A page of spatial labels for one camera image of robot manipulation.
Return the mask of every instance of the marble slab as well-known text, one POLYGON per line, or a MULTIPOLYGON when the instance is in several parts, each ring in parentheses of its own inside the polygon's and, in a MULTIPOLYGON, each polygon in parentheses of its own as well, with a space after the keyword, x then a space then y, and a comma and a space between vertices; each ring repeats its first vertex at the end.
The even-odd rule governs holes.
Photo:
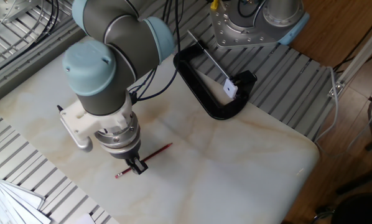
MULTIPOLYGON (((236 117, 209 117, 178 75, 170 88, 133 106, 142 128, 141 157, 173 142, 147 162, 140 176, 125 170, 93 139, 79 150, 56 105, 76 99, 62 55, 0 101, 0 116, 119 223, 280 223, 319 153, 314 143, 252 104, 236 117)), ((146 96, 174 72, 172 57, 159 67, 146 96)), ((222 101, 222 86, 204 77, 222 101)))

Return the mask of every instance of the red pencil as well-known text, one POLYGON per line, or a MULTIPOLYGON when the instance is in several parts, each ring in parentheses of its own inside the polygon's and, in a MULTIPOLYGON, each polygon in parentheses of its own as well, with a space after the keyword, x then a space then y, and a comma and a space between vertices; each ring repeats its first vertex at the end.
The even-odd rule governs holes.
MULTIPOLYGON (((157 150, 156 152, 153 152, 150 156, 147 156, 146 158, 144 158, 142 161, 143 162, 146 162, 148 161, 149 159, 151 159, 152 157, 154 157, 155 155, 157 155, 158 153, 168 149, 170 146, 172 145, 172 143, 169 143, 168 145, 162 147, 161 149, 157 150)), ((131 171, 131 168, 128 168, 122 172, 120 172, 119 174, 115 175, 115 178, 118 178, 118 177, 121 177, 122 175, 128 173, 129 171, 131 171)))

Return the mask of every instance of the wooden floor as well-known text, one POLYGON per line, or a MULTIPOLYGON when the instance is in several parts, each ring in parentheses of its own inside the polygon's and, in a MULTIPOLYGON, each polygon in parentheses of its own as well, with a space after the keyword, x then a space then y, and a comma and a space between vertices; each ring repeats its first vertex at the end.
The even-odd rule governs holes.
MULTIPOLYGON (((342 95, 337 125, 319 141, 323 149, 331 154, 345 151, 368 122, 367 109, 370 96, 372 96, 372 61, 360 69, 342 95)), ((323 129, 327 129, 332 124, 333 116, 334 111, 328 116, 323 129)), ((331 158, 321 153, 321 159, 285 221, 293 224, 310 223, 317 207, 336 205, 351 195, 372 192, 372 183, 369 183, 341 197, 335 195, 337 187, 372 169, 372 152, 363 149, 369 142, 371 142, 371 134, 367 129, 351 150, 342 156, 331 158)), ((323 220, 320 223, 330 223, 330 220, 323 220)))
POLYGON ((291 46, 322 65, 340 63, 372 25, 372 0, 303 0, 310 20, 291 46))

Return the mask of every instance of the blue joint cap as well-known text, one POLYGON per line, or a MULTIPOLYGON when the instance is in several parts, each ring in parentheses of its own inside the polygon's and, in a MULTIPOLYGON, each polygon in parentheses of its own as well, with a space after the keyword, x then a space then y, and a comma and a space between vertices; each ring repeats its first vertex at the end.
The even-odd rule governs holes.
POLYGON ((72 6, 72 14, 75 23, 85 31, 84 26, 84 9, 88 0, 74 0, 72 6))
POLYGON ((300 18, 298 23, 288 32, 284 37, 279 40, 280 44, 289 45, 295 37, 299 34, 299 32, 305 27, 306 23, 309 20, 309 13, 305 12, 305 14, 300 18))
POLYGON ((62 63, 70 88, 80 96, 104 90, 116 71, 114 54, 97 40, 74 44, 66 50, 62 63))
POLYGON ((149 25, 159 51, 160 63, 170 56, 175 49, 175 40, 167 24, 159 18, 149 17, 143 20, 149 25))

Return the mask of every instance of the wire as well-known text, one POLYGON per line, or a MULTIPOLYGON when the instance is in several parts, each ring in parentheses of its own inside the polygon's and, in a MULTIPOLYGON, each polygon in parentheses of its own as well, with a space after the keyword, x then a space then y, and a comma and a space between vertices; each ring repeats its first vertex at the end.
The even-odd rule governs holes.
MULTIPOLYGON (((352 61, 353 59, 355 59, 355 56, 353 56, 352 58, 349 58, 348 60, 345 60, 341 65, 343 65, 344 63, 350 62, 350 61, 352 61)), ((371 60, 372 60, 372 56, 369 57, 365 63, 367 63, 367 62, 369 62, 369 61, 371 61, 371 60)))
POLYGON ((164 19, 165 19, 165 14, 167 13, 168 3, 169 3, 169 0, 166 0, 165 4, 164 4, 164 11, 162 11, 162 17, 161 17, 162 21, 164 21, 164 19))
POLYGON ((339 156, 344 155, 345 153, 347 153, 347 152, 351 149, 352 145, 354 145, 354 143, 357 141, 357 139, 359 139, 359 138, 361 137, 361 135, 364 133, 364 131, 366 131, 366 129, 370 126, 370 122, 371 122, 371 121, 372 121, 372 117, 369 119, 369 121, 367 122, 367 124, 366 124, 366 126, 363 128, 363 130, 361 130, 360 133, 359 133, 359 134, 358 134, 358 135, 357 135, 357 136, 352 140, 352 142, 349 143, 347 149, 346 149, 345 151, 341 152, 341 153, 338 153, 338 154, 334 154, 334 155, 332 155, 332 154, 326 152, 324 149, 322 149, 322 147, 317 143, 317 141, 315 141, 315 143, 316 143, 317 147, 318 147, 322 152, 324 152, 324 154, 326 154, 328 157, 331 157, 331 158, 337 158, 337 157, 339 157, 339 156))
POLYGON ((349 52, 349 54, 342 60, 341 63, 339 63, 338 65, 336 65, 334 67, 334 70, 337 71, 341 65, 343 65, 344 63, 347 63, 349 62, 350 60, 353 60, 353 59, 350 59, 349 57, 354 53, 354 51, 361 45, 361 43, 366 39, 366 37, 368 36, 368 34, 370 34, 370 32, 372 31, 372 25, 371 27, 368 29, 368 31, 365 33, 365 35, 360 39, 360 41, 355 45, 355 47, 349 52))
POLYGON ((57 8, 56 8, 55 21, 53 22, 53 25, 51 26, 49 32, 51 30, 54 30, 55 29, 55 26, 57 25, 57 18, 59 17, 59 12, 60 12, 59 0, 56 0, 56 5, 57 5, 57 8))
POLYGON ((172 7, 172 0, 169 0, 169 6, 168 6, 168 13, 167 13, 167 17, 165 18, 165 23, 168 24, 168 21, 169 21, 169 14, 171 12, 171 7, 172 7))
MULTIPOLYGON (((182 12, 180 13, 179 23, 180 23, 180 21, 182 21, 182 18, 184 16, 184 9, 185 9, 185 0, 182 0, 182 12)), ((172 35, 174 35, 175 32, 176 32, 176 27, 175 27, 174 31, 172 32, 172 35)))
POLYGON ((150 73, 147 75, 146 79, 142 82, 142 84, 140 84, 140 85, 138 85, 138 86, 134 86, 134 87, 132 87, 132 88, 129 90, 129 92, 131 92, 133 89, 136 89, 136 90, 133 91, 133 93, 139 91, 139 90, 140 90, 140 89, 141 89, 141 88, 142 88, 142 87, 147 83, 147 81, 150 79, 151 75, 153 74, 154 70, 156 70, 156 69, 157 69, 157 67, 156 67, 156 68, 153 68, 153 69, 150 71, 150 73))
POLYGON ((261 1, 259 1, 257 3, 257 5, 255 6, 255 9, 248 15, 244 15, 243 13, 241 13, 241 10, 240 10, 240 4, 242 3, 243 0, 238 0, 238 3, 237 3, 237 11, 238 11, 238 14, 243 17, 243 18, 249 18, 251 16, 253 16, 255 14, 255 12, 258 10, 258 7, 259 5, 261 4, 261 1))
POLYGON ((146 92, 146 90, 149 88, 151 82, 153 81, 154 76, 156 75, 156 71, 157 71, 157 70, 155 69, 154 72, 153 72, 153 75, 151 76, 151 79, 150 79, 150 81, 149 81, 149 84, 147 84, 146 88, 143 90, 143 92, 141 93, 141 95, 137 98, 138 100, 140 100, 140 99, 142 98, 143 94, 144 94, 144 93, 146 92))
POLYGON ((47 24, 45 25, 43 31, 41 32, 41 34, 39 35, 39 37, 37 38, 37 40, 33 43, 33 44, 36 44, 38 42, 40 42, 41 40, 45 39, 46 37, 48 37, 50 34, 52 34, 52 29, 56 26, 56 23, 57 23, 57 17, 58 17, 58 12, 59 12, 59 4, 58 4, 58 1, 57 1, 57 12, 56 12, 56 18, 54 20, 54 22, 52 23, 52 19, 53 19, 53 13, 55 12, 55 4, 53 3, 53 0, 50 0, 50 3, 52 5, 52 10, 50 11, 50 17, 49 17, 49 20, 47 22, 47 24))
POLYGON ((315 143, 317 143, 317 141, 319 139, 321 139, 325 134, 327 134, 331 129, 334 128, 335 124, 337 123, 337 119, 338 119, 338 110, 339 110, 339 106, 338 106, 338 93, 337 93, 337 88, 335 86, 335 74, 334 74, 334 70, 332 67, 327 67, 328 69, 330 69, 330 72, 331 72, 331 83, 333 85, 333 92, 334 92, 334 100, 335 100, 335 116, 334 116, 334 121, 333 123, 331 124, 331 126, 329 128, 327 128, 327 130, 325 130, 321 135, 319 135, 316 140, 315 140, 315 143))
MULTIPOLYGON (((178 6, 179 6, 179 0, 175 0, 175 29, 176 29, 176 34, 177 34, 178 54, 179 54, 180 53, 180 34, 179 34, 179 15, 178 15, 179 12, 178 12, 178 6)), ((168 87, 171 86, 172 82, 175 80, 176 74, 178 73, 178 65, 179 65, 179 63, 180 63, 180 57, 178 57, 177 67, 175 69, 174 74, 172 75, 171 80, 168 82, 168 84, 161 91, 159 91, 158 93, 155 93, 155 94, 153 94, 151 96, 140 98, 139 101, 144 101, 144 100, 148 100, 148 99, 154 98, 156 96, 159 96, 161 93, 165 92, 168 89, 168 87)))
POLYGON ((13 1, 13 4, 12 4, 12 6, 11 6, 9 12, 7 12, 7 14, 5 15, 5 17, 4 17, 4 18, 2 19, 2 21, 0 22, 0 26, 1 26, 2 23, 5 21, 5 19, 7 18, 7 16, 11 13, 11 11, 12 11, 12 9, 13 9, 13 6, 15 5, 16 1, 17 1, 17 0, 14 0, 14 1, 13 1))

